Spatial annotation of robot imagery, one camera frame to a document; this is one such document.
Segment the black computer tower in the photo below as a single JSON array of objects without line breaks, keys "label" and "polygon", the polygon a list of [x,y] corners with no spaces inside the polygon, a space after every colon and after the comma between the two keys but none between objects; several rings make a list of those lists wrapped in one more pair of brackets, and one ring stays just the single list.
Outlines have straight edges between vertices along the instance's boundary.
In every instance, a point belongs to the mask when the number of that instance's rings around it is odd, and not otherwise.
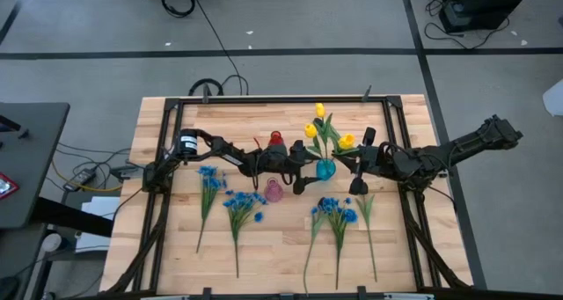
[{"label": "black computer tower", "polygon": [[439,19],[447,33],[495,30],[522,0],[442,0]]}]

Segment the red-edged screen device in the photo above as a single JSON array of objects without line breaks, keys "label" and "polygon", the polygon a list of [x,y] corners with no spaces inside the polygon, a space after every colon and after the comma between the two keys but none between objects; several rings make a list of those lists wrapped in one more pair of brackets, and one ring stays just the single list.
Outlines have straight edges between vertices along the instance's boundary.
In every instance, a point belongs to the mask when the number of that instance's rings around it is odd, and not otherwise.
[{"label": "red-edged screen device", "polygon": [[0,172],[0,200],[16,193],[18,190],[18,184]]}]

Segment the white paper stack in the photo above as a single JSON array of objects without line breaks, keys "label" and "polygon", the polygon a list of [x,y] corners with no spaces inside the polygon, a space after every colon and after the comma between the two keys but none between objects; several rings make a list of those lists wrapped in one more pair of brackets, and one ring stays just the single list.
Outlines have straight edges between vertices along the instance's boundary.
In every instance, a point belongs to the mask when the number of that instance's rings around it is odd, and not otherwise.
[{"label": "white paper stack", "polygon": [[[82,204],[81,210],[96,216],[113,220],[114,212],[120,205],[120,199],[113,196],[94,196],[90,201]],[[76,235],[76,251],[81,252],[106,252],[111,239],[96,234],[82,232]]]}]

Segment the teal glass vase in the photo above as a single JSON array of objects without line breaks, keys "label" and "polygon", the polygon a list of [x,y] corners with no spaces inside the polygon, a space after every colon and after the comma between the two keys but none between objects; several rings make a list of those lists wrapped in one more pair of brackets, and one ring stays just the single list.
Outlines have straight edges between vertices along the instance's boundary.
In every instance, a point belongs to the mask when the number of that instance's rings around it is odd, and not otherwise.
[{"label": "teal glass vase", "polygon": [[336,165],[331,159],[323,158],[316,163],[317,177],[323,181],[329,180],[336,173]]}]

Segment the black aluminium table frame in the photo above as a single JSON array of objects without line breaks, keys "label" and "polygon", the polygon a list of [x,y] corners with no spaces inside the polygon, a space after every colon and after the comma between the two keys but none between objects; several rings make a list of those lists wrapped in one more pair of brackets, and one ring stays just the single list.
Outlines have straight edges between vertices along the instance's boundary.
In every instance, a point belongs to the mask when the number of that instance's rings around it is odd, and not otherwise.
[{"label": "black aluminium table frame", "polygon": [[[303,138],[314,116],[316,96],[190,97],[178,111],[175,101],[146,97],[139,111],[130,159],[142,165],[172,142],[175,128],[200,128],[220,135],[242,150],[266,145],[273,131],[286,143]],[[154,296],[251,296],[291,294],[355,296],[365,287],[371,296],[416,288],[413,262],[396,183],[370,177],[375,197],[368,221],[347,228],[341,252],[324,226],[311,235],[311,208],[324,196],[347,195],[351,174],[339,165],[328,181],[302,194],[286,188],[279,202],[264,208],[264,220],[230,234],[227,211],[216,202],[201,220],[199,174],[195,164],[173,175],[169,194],[150,196],[139,179],[121,189],[121,208],[113,226],[100,294],[109,300]]]}]

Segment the pink ribbed glass vase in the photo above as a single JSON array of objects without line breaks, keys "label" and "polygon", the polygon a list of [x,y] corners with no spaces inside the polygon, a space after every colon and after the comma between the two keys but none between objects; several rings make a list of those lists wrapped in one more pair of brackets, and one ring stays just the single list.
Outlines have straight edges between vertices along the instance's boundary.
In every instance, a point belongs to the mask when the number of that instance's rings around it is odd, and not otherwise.
[{"label": "pink ribbed glass vase", "polygon": [[269,202],[278,202],[283,197],[283,187],[276,178],[267,180],[267,186],[264,190],[264,196]]}]

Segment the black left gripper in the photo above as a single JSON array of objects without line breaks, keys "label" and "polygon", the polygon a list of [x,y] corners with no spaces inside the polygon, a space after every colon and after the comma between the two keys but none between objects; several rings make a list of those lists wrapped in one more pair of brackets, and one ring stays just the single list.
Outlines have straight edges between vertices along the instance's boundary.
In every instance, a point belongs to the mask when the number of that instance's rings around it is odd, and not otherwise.
[{"label": "black left gripper", "polygon": [[296,140],[289,149],[284,144],[268,146],[263,155],[266,159],[264,171],[280,173],[282,176],[289,175],[294,194],[302,194],[306,185],[322,180],[318,177],[302,176],[301,169],[305,165],[321,159],[320,156],[307,151],[302,140]]}]

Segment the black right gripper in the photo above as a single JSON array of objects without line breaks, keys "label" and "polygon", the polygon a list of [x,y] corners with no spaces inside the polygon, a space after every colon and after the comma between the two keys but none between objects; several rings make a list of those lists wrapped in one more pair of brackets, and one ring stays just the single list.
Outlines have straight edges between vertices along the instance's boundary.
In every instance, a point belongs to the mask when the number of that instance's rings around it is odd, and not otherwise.
[{"label": "black right gripper", "polygon": [[384,179],[395,180],[395,171],[392,156],[385,154],[384,147],[388,143],[374,146],[376,130],[367,127],[358,148],[338,150],[333,152],[333,157],[344,164],[354,178],[350,184],[349,193],[352,195],[365,195],[369,191],[367,183],[363,180],[364,173],[375,175]]}]

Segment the yellow artificial tulip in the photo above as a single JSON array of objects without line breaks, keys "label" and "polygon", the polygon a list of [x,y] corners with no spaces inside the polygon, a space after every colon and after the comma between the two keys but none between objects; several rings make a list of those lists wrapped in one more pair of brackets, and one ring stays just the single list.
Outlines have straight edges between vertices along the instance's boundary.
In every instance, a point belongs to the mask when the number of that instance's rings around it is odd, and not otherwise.
[{"label": "yellow artificial tulip", "polygon": [[324,126],[323,127],[320,127],[317,124],[315,124],[315,125],[317,126],[317,130],[318,130],[318,139],[324,145],[325,151],[323,153],[325,154],[325,158],[328,159],[329,156],[328,156],[327,142],[328,142],[329,124],[330,124],[331,118],[325,117],[325,107],[322,103],[317,103],[315,105],[315,110],[316,110],[316,117],[315,118],[321,118],[321,119],[324,120]]},{"label": "yellow artificial tulip", "polygon": [[355,136],[351,134],[345,134],[343,136],[330,135],[331,142],[333,143],[334,156],[347,155],[357,150],[355,147]]},{"label": "yellow artificial tulip", "polygon": [[305,136],[310,138],[313,142],[313,145],[308,146],[307,150],[309,152],[315,153],[320,158],[325,158],[325,154],[323,153],[322,147],[320,145],[320,141],[318,139],[317,126],[315,124],[312,124],[312,123],[307,124],[304,127],[304,133],[305,133]]}]

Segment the white sheet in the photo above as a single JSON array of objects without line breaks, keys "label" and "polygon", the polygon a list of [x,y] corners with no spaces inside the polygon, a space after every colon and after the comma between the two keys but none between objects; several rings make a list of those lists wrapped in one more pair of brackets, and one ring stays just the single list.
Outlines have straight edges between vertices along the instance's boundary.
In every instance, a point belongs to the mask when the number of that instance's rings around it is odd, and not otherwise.
[{"label": "white sheet", "polygon": [[551,116],[563,116],[563,78],[543,94],[543,102]]}]

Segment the black desk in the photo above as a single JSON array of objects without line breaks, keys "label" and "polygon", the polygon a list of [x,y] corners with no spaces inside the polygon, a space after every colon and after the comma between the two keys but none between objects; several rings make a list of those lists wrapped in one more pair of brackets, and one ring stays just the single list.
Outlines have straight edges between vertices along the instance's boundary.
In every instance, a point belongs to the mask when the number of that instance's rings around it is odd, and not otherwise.
[{"label": "black desk", "polygon": [[19,132],[0,133],[0,173],[18,185],[0,199],[0,230],[40,220],[40,191],[68,113],[67,103],[0,103],[0,116],[21,126]]}]

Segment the white round object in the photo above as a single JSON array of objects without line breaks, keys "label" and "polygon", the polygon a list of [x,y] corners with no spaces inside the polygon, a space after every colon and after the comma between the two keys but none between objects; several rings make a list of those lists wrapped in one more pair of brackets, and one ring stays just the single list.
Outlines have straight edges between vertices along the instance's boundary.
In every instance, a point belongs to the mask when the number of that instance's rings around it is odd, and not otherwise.
[{"label": "white round object", "polygon": [[56,252],[63,247],[63,237],[58,233],[46,235],[41,243],[44,252]]}]

